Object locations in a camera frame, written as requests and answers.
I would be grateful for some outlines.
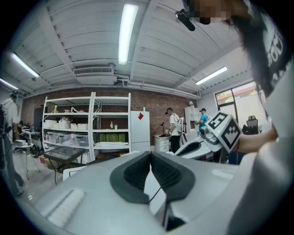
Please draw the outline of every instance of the person in blue shirt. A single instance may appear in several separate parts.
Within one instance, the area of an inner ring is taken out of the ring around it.
[[[207,117],[207,115],[206,115],[206,109],[205,109],[205,108],[201,109],[200,112],[202,113],[202,116],[201,116],[201,118],[200,118],[200,121],[196,122],[196,125],[199,125],[199,130],[200,130],[202,127],[205,126],[205,123],[207,122],[207,119],[208,119],[208,117]]]

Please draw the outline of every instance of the white bookcase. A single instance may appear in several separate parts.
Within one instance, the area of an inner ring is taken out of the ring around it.
[[[88,112],[81,113],[45,113],[46,107],[49,105],[52,106],[73,106],[76,109],[76,106],[89,106]],[[127,112],[101,112],[103,105],[116,105],[116,106],[127,106]],[[49,117],[79,117],[79,118],[87,118],[88,119],[88,130],[80,130],[80,129],[59,129],[59,128],[47,128],[44,127],[44,121]],[[101,129],[101,119],[102,118],[127,118],[128,119],[128,128],[127,129]],[[98,129],[93,129],[93,121],[97,121]],[[49,100],[46,97],[44,103],[44,111],[43,111],[43,123],[42,123],[42,135],[43,139],[45,139],[44,131],[52,131],[52,132],[68,132],[69,134],[77,133],[87,133],[88,134],[88,143],[89,146],[81,147],[70,145],[68,147],[73,148],[84,148],[89,151],[90,159],[92,161],[95,160],[94,150],[117,150],[117,149],[128,149],[131,152],[131,135],[130,135],[130,93],[128,97],[107,97],[107,96],[96,96],[96,92],[92,92],[91,96],[87,97],[70,97],[70,98],[61,98],[61,99],[53,99]],[[106,143],[95,143],[93,134],[94,133],[128,133],[128,144],[125,145],[117,145],[117,144],[106,144]],[[56,148],[57,146],[63,146],[59,143],[50,143],[48,140],[43,141],[43,147],[45,151]]]
[[[186,118],[186,127],[187,127],[187,133],[193,132],[193,131],[199,131],[199,125],[195,125],[195,121],[199,121],[201,118],[201,113],[198,108],[195,108],[193,106],[189,106],[185,108],[185,118]]]

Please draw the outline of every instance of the blue shirt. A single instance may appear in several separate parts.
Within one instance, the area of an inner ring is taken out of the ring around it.
[[[207,122],[207,119],[208,117],[206,116],[206,114],[203,114],[200,118],[200,121],[203,121],[202,124],[199,125],[199,130],[202,128],[202,127],[205,127],[205,123]]]

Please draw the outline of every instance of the brick wall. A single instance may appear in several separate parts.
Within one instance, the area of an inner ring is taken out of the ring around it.
[[[23,109],[22,109],[22,120],[25,123],[33,123],[34,121],[34,109],[39,108],[40,105],[43,105],[45,102],[46,96],[48,99],[58,99],[65,97],[78,97],[78,96],[90,96],[91,91],[96,92],[96,96],[128,96],[128,93],[131,93],[131,110],[132,111],[142,111],[143,107],[146,107],[146,111],[150,112],[150,140],[151,145],[154,145],[155,134],[162,134],[162,127],[159,125],[164,122],[164,126],[168,128],[169,117],[165,115],[166,109],[168,107],[172,107],[174,112],[179,115],[179,117],[184,117],[185,112],[184,108],[188,106],[189,99],[178,97],[174,95],[161,94],[157,92],[151,91],[140,91],[140,90],[126,90],[126,89],[108,89],[108,90],[99,90],[99,89],[75,89],[75,90],[65,90],[58,91],[50,94],[39,95],[31,98],[27,98],[23,100]],[[103,112],[124,112],[123,110],[126,107],[123,106],[103,106]],[[51,112],[53,107],[48,108],[48,112]],[[119,125],[119,128],[126,127],[126,120],[117,120],[115,124]],[[105,119],[104,122],[101,123],[102,128],[109,128],[110,120]]]

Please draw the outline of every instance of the red decoration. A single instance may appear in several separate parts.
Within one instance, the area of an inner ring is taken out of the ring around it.
[[[142,113],[139,114],[139,119],[141,120],[144,117]]]

